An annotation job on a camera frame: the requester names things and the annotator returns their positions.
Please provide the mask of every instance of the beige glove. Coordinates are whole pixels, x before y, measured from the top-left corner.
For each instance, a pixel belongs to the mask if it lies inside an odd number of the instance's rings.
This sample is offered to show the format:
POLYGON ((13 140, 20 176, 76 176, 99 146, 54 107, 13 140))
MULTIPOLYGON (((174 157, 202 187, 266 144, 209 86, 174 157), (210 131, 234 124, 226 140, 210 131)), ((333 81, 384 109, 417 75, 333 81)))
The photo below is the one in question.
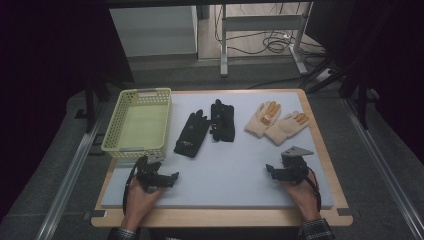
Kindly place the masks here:
POLYGON ((307 126, 309 126, 308 116, 306 116, 305 113, 295 111, 287 114, 281 120, 278 120, 274 125, 266 129, 265 135, 269 137, 275 145, 279 146, 307 126))
POLYGON ((265 104, 261 103, 258 110, 247 123, 245 131, 261 138, 265 130, 277 120, 280 112, 281 105, 277 104, 275 101, 268 101, 265 104))

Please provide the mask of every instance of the wooden table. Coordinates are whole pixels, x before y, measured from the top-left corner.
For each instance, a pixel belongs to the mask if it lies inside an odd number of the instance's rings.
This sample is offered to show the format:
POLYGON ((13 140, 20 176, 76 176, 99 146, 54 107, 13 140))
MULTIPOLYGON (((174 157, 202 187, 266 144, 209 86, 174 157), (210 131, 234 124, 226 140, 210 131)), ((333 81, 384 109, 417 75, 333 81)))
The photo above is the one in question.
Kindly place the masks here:
MULTIPOLYGON (((315 121, 312 109, 303 90, 300 89, 270 89, 270 90, 224 90, 224 91, 175 91, 172 94, 190 93, 258 93, 258 92, 296 92, 304 112, 310 118, 310 131, 317 149, 317 154, 327 177, 334 206, 331 209, 321 210, 321 216, 326 218, 331 226, 348 226, 353 217, 347 212, 349 206, 343 190, 334 171, 321 133, 315 121)), ((104 212, 104 216, 92 217, 91 223, 96 227, 119 227, 124 217, 122 209, 106 209, 101 206, 104 192, 115 169, 116 160, 112 159, 105 181, 100 192, 95 211, 104 212)), ((283 227, 299 226, 302 218, 297 209, 178 209, 154 208, 143 219, 140 226, 148 228, 160 227, 283 227)))

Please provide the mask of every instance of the black glove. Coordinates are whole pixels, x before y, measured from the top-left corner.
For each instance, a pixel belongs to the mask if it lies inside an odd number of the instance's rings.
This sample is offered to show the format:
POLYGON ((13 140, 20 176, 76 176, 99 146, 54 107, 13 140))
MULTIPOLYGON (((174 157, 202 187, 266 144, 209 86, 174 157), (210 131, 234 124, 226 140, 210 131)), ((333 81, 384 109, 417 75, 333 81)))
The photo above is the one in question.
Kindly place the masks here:
POLYGON ((219 99, 211 105, 211 121, 215 141, 234 142, 236 130, 234 128, 234 107, 222 104, 219 99))
POLYGON ((202 110, 197 111, 196 114, 191 113, 177 140, 174 152, 191 158, 195 157, 210 124, 210 120, 207 120, 206 116, 203 117, 202 110))

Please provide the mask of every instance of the white cabinet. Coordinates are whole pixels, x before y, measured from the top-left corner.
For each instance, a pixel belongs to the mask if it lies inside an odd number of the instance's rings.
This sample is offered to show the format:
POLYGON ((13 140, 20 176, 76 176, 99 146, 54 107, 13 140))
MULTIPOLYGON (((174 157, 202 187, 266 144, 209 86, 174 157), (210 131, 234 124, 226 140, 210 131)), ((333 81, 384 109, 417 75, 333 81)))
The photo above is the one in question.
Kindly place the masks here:
POLYGON ((123 8, 110 13, 127 57, 197 52, 195 6, 123 8))

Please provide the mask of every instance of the wrist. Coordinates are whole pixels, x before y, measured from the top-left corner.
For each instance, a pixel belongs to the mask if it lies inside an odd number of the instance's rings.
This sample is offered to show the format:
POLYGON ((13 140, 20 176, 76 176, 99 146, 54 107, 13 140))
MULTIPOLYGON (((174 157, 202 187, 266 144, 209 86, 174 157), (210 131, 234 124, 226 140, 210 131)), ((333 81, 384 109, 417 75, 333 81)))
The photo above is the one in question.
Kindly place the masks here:
POLYGON ((135 232, 137 231, 138 225, 140 224, 142 218, 143 217, 126 215, 121 223, 121 228, 135 232))
POLYGON ((319 212, 317 210, 312 210, 312 211, 302 211, 302 217, 306 222, 309 221, 314 221, 314 220, 318 220, 321 219, 321 214, 319 214, 319 212))

